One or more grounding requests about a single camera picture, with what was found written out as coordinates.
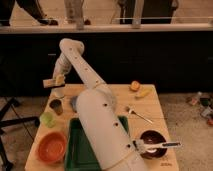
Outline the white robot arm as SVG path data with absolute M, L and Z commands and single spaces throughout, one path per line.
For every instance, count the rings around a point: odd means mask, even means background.
M 140 153 L 115 114 L 116 98 L 105 81 L 82 57 L 81 41 L 63 38 L 53 76 L 74 67 L 86 86 L 77 97 L 76 111 L 103 171 L 148 171 Z

